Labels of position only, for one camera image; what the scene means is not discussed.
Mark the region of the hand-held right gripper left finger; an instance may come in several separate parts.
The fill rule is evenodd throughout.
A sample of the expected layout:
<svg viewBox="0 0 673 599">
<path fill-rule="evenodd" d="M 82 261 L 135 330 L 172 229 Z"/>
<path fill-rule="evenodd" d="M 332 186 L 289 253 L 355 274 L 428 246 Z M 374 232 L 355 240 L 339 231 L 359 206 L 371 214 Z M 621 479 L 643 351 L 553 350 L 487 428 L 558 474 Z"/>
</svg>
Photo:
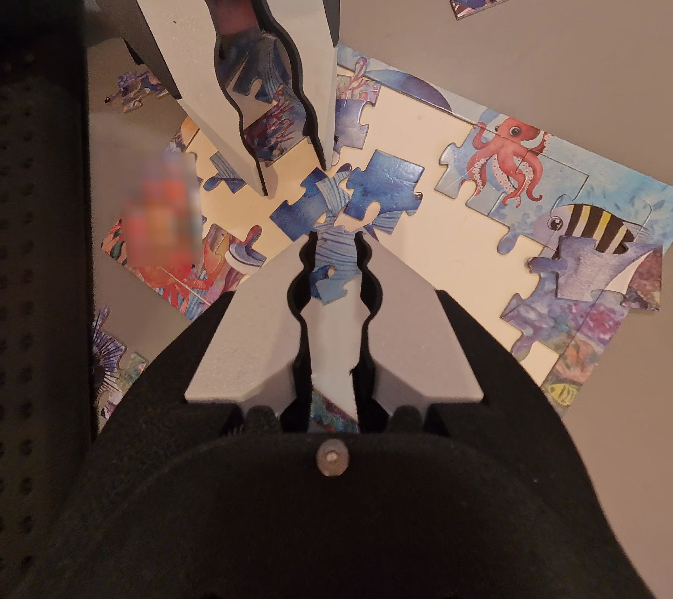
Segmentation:
<svg viewBox="0 0 673 599">
<path fill-rule="evenodd" d="M 317 233 L 302 235 L 234 292 L 185 392 L 190 403 L 267 406 L 308 420 L 312 379 L 307 324 Z"/>
</svg>

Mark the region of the red coral puzzle piece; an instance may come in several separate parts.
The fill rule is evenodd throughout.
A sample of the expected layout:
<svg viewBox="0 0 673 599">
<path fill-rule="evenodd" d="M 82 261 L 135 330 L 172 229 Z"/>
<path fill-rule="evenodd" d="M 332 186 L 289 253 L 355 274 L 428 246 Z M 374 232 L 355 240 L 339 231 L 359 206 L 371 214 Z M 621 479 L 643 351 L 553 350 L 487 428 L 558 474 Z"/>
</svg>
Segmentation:
<svg viewBox="0 0 673 599">
<path fill-rule="evenodd" d="M 373 105 L 378 99 L 381 85 L 366 77 L 368 57 L 361 56 L 355 64 L 353 75 L 338 74 L 336 78 L 336 99 L 354 99 L 370 102 Z"/>
</svg>

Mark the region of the sea print puzzle tray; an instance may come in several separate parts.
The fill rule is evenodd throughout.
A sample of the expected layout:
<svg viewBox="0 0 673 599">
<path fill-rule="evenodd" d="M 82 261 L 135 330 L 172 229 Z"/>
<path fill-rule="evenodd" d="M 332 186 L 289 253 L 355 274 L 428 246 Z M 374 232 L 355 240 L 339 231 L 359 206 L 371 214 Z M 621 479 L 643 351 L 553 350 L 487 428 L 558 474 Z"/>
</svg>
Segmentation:
<svg viewBox="0 0 673 599">
<path fill-rule="evenodd" d="M 353 75 L 361 56 L 364 55 L 340 46 L 339 65 L 345 69 L 340 74 Z M 368 58 L 365 75 L 381 85 L 376 103 L 367 103 L 359 118 L 362 126 L 368 125 L 365 145 L 363 149 L 344 146 L 337 163 L 321 170 L 328 177 L 346 163 L 352 166 L 352 171 L 364 170 L 374 151 L 380 150 L 425 167 L 415 189 L 423 194 L 423 199 L 415 214 L 402 214 L 391 234 L 371 227 L 380 212 L 377 202 L 367 208 L 363 221 L 346 215 L 343 208 L 337 216 L 323 214 L 315 224 L 327 221 L 356 234 L 369 233 L 436 289 L 450 292 L 511 354 L 521 331 L 502 319 L 501 314 L 514 295 L 527 299 L 533 294 L 552 293 L 557 297 L 557 275 L 531 271 L 528 262 L 541 256 L 543 247 L 526 237 L 518 237 L 509 252 L 499 252 L 498 245 L 510 226 L 467 205 L 475 192 L 472 183 L 465 183 L 454 198 L 435 189 L 445 171 L 440 157 L 447 146 L 453 142 L 462 144 L 481 120 L 490 122 L 499 115 L 511 116 L 436 89 L 376 59 Z M 228 92 L 244 112 L 244 130 L 267 113 L 275 101 L 287 97 L 299 100 L 282 85 L 271 103 L 257 101 L 254 94 L 259 86 L 255 82 L 251 94 L 244 97 L 235 94 L 229 82 Z M 528 152 L 552 158 L 587 175 L 577 196 L 568 197 L 569 202 L 594 204 L 643 224 L 649 237 L 634 243 L 663 246 L 664 252 L 668 249 L 672 243 L 671 186 L 523 124 L 532 137 L 523 141 Z M 254 225 L 261 226 L 263 231 L 254 250 L 266 258 L 263 264 L 272 260 L 294 241 L 274 224 L 271 214 L 284 201 L 297 202 L 305 192 L 301 182 L 319 168 L 310 141 L 305 138 L 272 166 L 262 164 L 268 170 L 268 196 L 257 194 L 247 184 L 235 194 L 224 183 L 213 191 L 205 191 L 203 184 L 215 174 L 209 158 L 216 152 L 213 143 L 189 117 L 166 149 L 168 155 L 194 158 L 203 214 L 201 258 L 191 267 L 185 264 L 162 267 L 173 275 L 194 270 L 200 276 L 205 272 L 204 239 L 212 224 L 239 240 L 244 240 Z M 121 266 L 133 268 L 128 263 L 124 234 L 119 218 L 104 237 L 102 250 Z M 314 364 L 311 425 L 316 429 L 358 430 L 355 396 L 346 386 L 351 383 L 349 370 L 355 365 L 358 352 L 354 322 L 365 311 L 356 295 L 360 281 L 361 275 L 351 279 L 344 285 L 347 294 L 326 305 L 311 295 L 306 308 Z M 542 385 L 543 392 L 562 415 L 604 350 L 581 336 L 574 338 L 562 355 L 534 342 L 526 359 L 518 362 Z"/>
</svg>

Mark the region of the coral and purple puzzle piece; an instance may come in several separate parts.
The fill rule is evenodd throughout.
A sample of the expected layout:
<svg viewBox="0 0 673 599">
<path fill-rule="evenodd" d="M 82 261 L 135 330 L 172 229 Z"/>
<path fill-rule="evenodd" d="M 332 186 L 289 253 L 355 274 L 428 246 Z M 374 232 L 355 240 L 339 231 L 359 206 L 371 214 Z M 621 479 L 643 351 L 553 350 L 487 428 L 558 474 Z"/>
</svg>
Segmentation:
<svg viewBox="0 0 673 599">
<path fill-rule="evenodd" d="M 274 102 L 267 113 L 244 130 L 244 138 L 257 159 L 270 167 L 308 137 L 306 111 L 293 97 Z"/>
</svg>

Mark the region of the striped dark blue puzzle piece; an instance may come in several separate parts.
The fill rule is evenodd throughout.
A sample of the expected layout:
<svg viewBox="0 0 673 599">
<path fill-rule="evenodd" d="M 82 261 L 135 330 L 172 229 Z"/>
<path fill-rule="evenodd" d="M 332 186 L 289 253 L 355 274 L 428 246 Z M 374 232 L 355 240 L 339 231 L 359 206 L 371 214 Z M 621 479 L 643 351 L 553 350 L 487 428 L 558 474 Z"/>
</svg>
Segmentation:
<svg viewBox="0 0 673 599">
<path fill-rule="evenodd" d="M 327 221 L 315 224 L 314 230 L 318 233 L 318 241 L 310 288 L 312 296 L 325 305 L 344 297 L 347 294 L 344 285 L 361 275 L 355 245 L 356 232 Z"/>
</svg>

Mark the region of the blue watercolour puzzle piece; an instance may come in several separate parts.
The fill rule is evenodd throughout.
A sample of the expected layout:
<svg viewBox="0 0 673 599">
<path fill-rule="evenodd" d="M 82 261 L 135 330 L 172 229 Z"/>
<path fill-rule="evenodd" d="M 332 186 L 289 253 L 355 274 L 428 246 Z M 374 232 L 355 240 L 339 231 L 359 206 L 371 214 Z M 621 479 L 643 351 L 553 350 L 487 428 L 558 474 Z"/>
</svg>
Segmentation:
<svg viewBox="0 0 673 599">
<path fill-rule="evenodd" d="M 295 203 L 281 203 L 271 214 L 270 219 L 292 241 L 313 230 L 315 222 L 323 214 L 337 216 L 350 201 L 351 195 L 340 187 L 340 183 L 348 178 L 352 166 L 342 165 L 332 177 L 328 177 L 321 169 L 315 168 L 301 182 L 305 188 L 304 195 Z"/>
</svg>

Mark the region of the dark blue puzzle piece with eye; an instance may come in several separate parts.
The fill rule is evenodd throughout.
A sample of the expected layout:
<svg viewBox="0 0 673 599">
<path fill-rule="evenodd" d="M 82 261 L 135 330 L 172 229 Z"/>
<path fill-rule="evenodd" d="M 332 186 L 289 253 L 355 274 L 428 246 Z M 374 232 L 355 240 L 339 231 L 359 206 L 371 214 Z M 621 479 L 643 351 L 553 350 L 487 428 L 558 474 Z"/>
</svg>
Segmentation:
<svg viewBox="0 0 673 599">
<path fill-rule="evenodd" d="M 352 190 L 344 213 L 363 221 L 370 204 L 380 205 L 372 228 L 391 234 L 403 213 L 413 215 L 419 209 L 422 193 L 416 193 L 416 184 L 425 167 L 405 159 L 375 150 L 365 169 L 355 168 L 347 180 Z"/>
</svg>

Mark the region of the person's left hand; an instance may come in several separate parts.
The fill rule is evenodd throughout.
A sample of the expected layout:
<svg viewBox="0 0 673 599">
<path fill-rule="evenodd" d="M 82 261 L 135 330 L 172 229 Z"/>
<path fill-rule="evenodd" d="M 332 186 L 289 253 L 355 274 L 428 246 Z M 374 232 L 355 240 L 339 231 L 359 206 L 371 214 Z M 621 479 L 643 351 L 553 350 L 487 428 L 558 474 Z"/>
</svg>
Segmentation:
<svg viewBox="0 0 673 599">
<path fill-rule="evenodd" d="M 210 0 L 210 8 L 215 29 L 222 36 L 260 30 L 250 0 Z"/>
</svg>

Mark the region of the joined blue purple puzzle pieces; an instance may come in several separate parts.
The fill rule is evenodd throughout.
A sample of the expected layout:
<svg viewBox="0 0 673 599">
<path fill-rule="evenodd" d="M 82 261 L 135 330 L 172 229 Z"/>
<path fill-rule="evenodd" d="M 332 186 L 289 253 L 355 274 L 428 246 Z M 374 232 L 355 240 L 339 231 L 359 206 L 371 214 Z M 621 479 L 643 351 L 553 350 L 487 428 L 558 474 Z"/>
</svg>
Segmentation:
<svg viewBox="0 0 673 599">
<path fill-rule="evenodd" d="M 150 95 L 164 97 L 169 92 L 162 83 L 149 71 L 138 73 L 135 70 L 117 76 L 117 90 L 104 99 L 107 106 L 120 103 L 122 111 L 129 113 L 143 106 L 144 98 Z"/>
</svg>

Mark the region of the crab claw puzzle piece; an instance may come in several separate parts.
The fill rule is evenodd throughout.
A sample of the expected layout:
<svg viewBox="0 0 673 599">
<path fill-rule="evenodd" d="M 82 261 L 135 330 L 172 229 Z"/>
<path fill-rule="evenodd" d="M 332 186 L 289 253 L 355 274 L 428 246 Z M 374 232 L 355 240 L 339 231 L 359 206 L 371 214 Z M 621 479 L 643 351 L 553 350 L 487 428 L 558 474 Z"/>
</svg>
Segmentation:
<svg viewBox="0 0 673 599">
<path fill-rule="evenodd" d="M 234 291 L 263 265 L 266 258 L 254 250 L 262 231 L 261 226 L 254 225 L 246 238 L 239 240 L 217 224 L 210 226 L 204 239 L 204 265 L 206 280 L 213 283 L 209 287 L 213 296 Z"/>
</svg>

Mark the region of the orange crab puzzle piece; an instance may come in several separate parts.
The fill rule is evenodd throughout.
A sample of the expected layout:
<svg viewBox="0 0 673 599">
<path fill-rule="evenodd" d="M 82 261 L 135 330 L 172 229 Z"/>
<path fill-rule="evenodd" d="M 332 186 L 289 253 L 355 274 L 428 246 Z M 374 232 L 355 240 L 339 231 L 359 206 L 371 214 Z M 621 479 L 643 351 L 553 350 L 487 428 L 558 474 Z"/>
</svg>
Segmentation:
<svg viewBox="0 0 673 599">
<path fill-rule="evenodd" d="M 190 321 L 197 319 L 224 292 L 220 280 L 200 276 L 194 270 L 177 276 L 162 267 L 127 267 L 133 275 L 147 284 Z"/>
</svg>

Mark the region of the purple urchin puzzle piece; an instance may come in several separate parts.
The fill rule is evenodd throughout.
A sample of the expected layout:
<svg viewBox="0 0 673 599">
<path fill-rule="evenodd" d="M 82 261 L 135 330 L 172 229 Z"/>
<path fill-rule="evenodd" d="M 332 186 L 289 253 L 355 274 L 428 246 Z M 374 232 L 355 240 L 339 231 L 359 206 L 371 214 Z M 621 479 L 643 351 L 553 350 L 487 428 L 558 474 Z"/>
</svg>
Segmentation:
<svg viewBox="0 0 673 599">
<path fill-rule="evenodd" d="M 137 352 L 121 367 L 127 347 L 104 329 L 109 309 L 102 307 L 92 326 L 91 385 L 97 432 L 101 432 L 116 407 L 147 368 L 149 361 Z"/>
</svg>

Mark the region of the octopus arms puzzle piece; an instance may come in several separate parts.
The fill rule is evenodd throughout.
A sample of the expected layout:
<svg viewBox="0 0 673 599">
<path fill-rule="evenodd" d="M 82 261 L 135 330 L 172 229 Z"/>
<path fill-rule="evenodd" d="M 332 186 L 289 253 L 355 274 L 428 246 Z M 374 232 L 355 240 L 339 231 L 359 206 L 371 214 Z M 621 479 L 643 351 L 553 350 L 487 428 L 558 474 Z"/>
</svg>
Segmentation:
<svg viewBox="0 0 673 599">
<path fill-rule="evenodd" d="M 435 189 L 454 198 L 465 183 L 472 183 L 475 192 L 467 205 L 484 214 L 501 198 L 516 206 L 534 177 L 524 162 L 528 149 L 523 141 L 531 139 L 526 126 L 512 117 L 477 122 L 462 144 L 453 142 L 442 152 L 445 171 Z"/>
</svg>

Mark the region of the striped purple puzzle piece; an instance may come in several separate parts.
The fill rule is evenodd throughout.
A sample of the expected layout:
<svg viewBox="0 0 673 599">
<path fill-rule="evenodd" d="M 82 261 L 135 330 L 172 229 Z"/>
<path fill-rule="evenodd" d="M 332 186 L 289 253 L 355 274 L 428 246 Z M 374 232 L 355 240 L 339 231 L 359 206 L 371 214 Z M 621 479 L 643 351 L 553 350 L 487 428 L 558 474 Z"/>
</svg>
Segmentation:
<svg viewBox="0 0 673 599">
<path fill-rule="evenodd" d="M 531 271 L 557 275 L 556 296 L 564 300 L 589 301 L 594 291 L 609 290 L 627 294 L 629 283 L 643 258 L 654 246 L 647 243 L 627 243 L 621 254 L 601 253 L 596 241 L 586 237 L 561 236 L 559 258 L 543 256 L 528 262 Z"/>
</svg>

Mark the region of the striped fish puzzle piece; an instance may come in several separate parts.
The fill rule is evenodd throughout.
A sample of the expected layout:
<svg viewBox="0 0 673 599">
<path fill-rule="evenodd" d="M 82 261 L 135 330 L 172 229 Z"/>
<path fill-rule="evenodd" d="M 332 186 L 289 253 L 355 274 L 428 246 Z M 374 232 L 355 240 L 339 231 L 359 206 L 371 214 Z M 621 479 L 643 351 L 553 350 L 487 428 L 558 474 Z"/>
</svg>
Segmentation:
<svg viewBox="0 0 673 599">
<path fill-rule="evenodd" d="M 646 241 L 649 233 L 643 224 L 628 221 L 594 204 L 571 203 L 563 195 L 541 214 L 526 215 L 510 226 L 498 245 L 499 252 L 509 252 L 520 236 L 541 244 L 542 257 L 557 260 L 564 237 L 593 240 L 597 252 L 617 255 L 626 252 L 627 243 Z"/>
</svg>

